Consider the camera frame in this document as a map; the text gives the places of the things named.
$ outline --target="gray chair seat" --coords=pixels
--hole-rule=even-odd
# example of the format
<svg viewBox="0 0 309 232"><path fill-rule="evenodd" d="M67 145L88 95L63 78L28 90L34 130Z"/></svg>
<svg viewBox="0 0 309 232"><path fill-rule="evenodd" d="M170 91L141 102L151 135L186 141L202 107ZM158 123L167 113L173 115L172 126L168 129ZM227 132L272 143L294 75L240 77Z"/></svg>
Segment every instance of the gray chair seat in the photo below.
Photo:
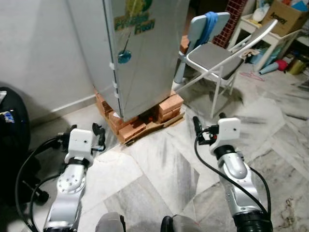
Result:
<svg viewBox="0 0 309 232"><path fill-rule="evenodd" d="M193 50L188 58L198 65L202 66L203 68L209 70L215 65L219 64L221 61L227 59L232 55L231 52L225 50L222 47L214 45L212 43L203 44L198 49ZM239 57L235 57L230 62L226 63L223 66L223 73L222 79L228 80L235 70L243 63L243 59ZM187 63L192 68L199 70L200 68L194 65L191 62Z"/></svg>

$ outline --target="red object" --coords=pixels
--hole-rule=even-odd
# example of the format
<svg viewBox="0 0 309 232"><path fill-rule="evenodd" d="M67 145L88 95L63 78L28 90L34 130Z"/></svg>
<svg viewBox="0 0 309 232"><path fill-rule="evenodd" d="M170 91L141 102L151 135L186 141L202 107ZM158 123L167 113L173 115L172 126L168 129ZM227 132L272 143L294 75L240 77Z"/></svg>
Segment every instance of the red object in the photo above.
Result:
<svg viewBox="0 0 309 232"><path fill-rule="evenodd" d="M291 4L291 0L282 0L282 3L289 6Z"/></svg>
<svg viewBox="0 0 309 232"><path fill-rule="evenodd" d="M288 63L285 62L282 59L278 59L275 62L279 65L279 67L278 67L279 71L284 71L286 69L286 67L288 66Z"/></svg>

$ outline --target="silver robot arm segment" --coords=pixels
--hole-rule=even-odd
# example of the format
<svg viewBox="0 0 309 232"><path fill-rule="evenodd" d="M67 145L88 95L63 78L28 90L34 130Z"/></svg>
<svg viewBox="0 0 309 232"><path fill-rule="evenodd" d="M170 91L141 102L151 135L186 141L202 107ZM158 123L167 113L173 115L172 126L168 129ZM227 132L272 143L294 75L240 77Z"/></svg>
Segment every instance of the silver robot arm segment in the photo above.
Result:
<svg viewBox="0 0 309 232"><path fill-rule="evenodd" d="M47 216L44 232L76 232L81 214L81 198L86 171L93 164L92 132L73 129L70 133L67 167L57 181L57 197Z"/></svg>
<svg viewBox="0 0 309 232"><path fill-rule="evenodd" d="M218 121L218 125L219 133L216 141L210 146L210 152L217 157L220 171L259 200L252 182L252 172L232 146L240 135L240 120L235 117L223 118ZM224 178L220 177L220 180L225 188L225 197L232 216L249 211L261 211L247 194Z"/></svg>

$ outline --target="refrigerator door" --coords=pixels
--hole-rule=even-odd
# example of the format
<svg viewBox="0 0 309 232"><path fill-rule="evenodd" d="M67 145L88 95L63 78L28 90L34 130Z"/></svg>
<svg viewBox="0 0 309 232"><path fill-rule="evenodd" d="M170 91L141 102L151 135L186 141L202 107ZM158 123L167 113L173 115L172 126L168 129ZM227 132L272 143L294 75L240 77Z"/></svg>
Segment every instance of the refrigerator door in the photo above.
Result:
<svg viewBox="0 0 309 232"><path fill-rule="evenodd" d="M115 73L102 0L68 0L70 13L88 66L92 83L108 104L119 114Z"/></svg>
<svg viewBox="0 0 309 232"><path fill-rule="evenodd" d="M120 113L143 113L171 91L189 0L104 0Z"/></svg>

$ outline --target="stack of bricks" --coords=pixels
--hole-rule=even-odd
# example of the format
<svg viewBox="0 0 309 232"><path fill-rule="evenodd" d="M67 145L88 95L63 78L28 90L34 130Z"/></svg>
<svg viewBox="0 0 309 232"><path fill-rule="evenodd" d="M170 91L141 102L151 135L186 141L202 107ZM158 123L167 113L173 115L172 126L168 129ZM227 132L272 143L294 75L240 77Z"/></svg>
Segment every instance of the stack of bricks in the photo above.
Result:
<svg viewBox="0 0 309 232"><path fill-rule="evenodd" d="M138 116L124 122L115 111L111 111L108 118L113 132L119 135L122 142L129 140L146 128L146 124L140 121Z"/></svg>
<svg viewBox="0 0 309 232"><path fill-rule="evenodd" d="M102 96L95 90L96 98L97 98L97 107L102 114L102 116L108 117L109 112L112 111L110 105L102 98Z"/></svg>
<svg viewBox="0 0 309 232"><path fill-rule="evenodd" d="M223 28L221 33L214 37L213 43L226 48L232 34L235 30L235 27L238 23L239 18L241 17L241 13L243 8L246 5L247 0L229 0L226 6L225 11L231 14L230 19L228 20L226 26Z"/></svg>
<svg viewBox="0 0 309 232"><path fill-rule="evenodd" d="M179 115L182 104L183 99L178 94L173 94L161 102L157 110L158 122L163 123Z"/></svg>

